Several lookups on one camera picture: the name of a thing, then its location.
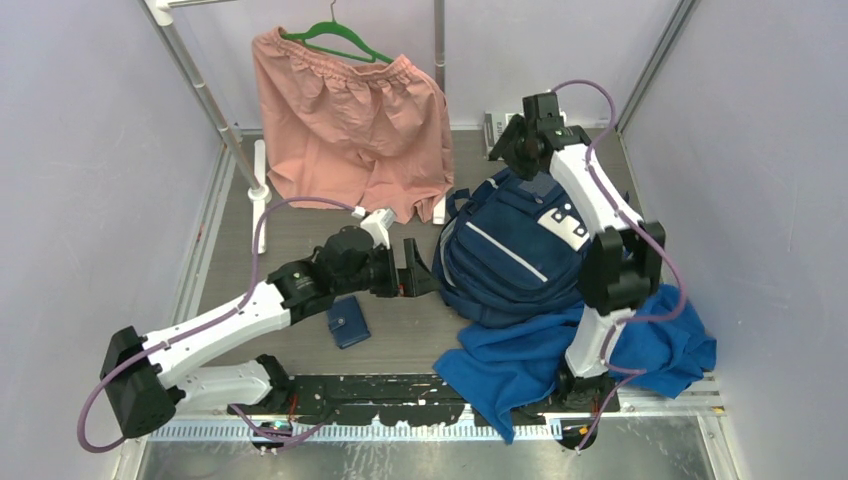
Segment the navy blue backpack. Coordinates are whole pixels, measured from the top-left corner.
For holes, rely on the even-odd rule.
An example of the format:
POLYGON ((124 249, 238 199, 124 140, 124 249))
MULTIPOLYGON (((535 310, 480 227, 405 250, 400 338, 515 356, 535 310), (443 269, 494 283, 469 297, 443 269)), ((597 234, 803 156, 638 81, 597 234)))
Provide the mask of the navy blue backpack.
POLYGON ((433 256, 443 302, 461 317, 504 328, 579 306, 577 279, 589 242, 574 202, 550 175, 510 169, 446 200, 433 256))

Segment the grey magazine stack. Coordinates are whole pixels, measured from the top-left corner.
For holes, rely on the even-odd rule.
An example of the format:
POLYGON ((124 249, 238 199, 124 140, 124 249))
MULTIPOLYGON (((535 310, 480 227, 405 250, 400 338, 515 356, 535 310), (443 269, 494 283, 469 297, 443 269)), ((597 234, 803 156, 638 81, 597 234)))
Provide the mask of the grey magazine stack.
POLYGON ((519 113, 490 113, 484 118, 484 138, 487 160, 507 163, 519 156, 521 142, 526 136, 526 118, 519 113))

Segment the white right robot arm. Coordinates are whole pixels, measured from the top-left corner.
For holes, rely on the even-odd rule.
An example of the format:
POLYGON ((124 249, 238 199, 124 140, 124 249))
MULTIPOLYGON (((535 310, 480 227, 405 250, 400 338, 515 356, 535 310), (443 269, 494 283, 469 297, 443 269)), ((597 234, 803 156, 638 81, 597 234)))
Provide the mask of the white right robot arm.
POLYGON ((644 223, 618 194, 596 159, 590 139, 568 129, 553 92, 527 96, 489 154, 524 180, 552 176, 569 195, 588 248, 577 289, 584 310, 557 370, 555 396, 582 409, 611 371, 611 354, 625 324, 659 287, 665 230, 644 223))

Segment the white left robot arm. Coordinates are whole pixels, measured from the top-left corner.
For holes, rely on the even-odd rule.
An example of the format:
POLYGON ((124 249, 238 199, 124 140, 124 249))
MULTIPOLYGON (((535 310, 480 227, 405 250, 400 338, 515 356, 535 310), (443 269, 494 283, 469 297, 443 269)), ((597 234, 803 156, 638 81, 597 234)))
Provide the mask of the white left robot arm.
POLYGON ((132 326, 114 333, 98 388, 125 439, 150 434, 177 413, 225 405, 285 409, 289 378, 270 355, 231 367, 209 361, 265 334, 331 309, 337 298, 367 292, 378 298, 415 298, 435 292, 438 280, 412 238, 403 242, 405 265, 395 264, 389 209, 330 236, 313 253, 288 262, 247 292, 189 321, 140 334, 132 326))

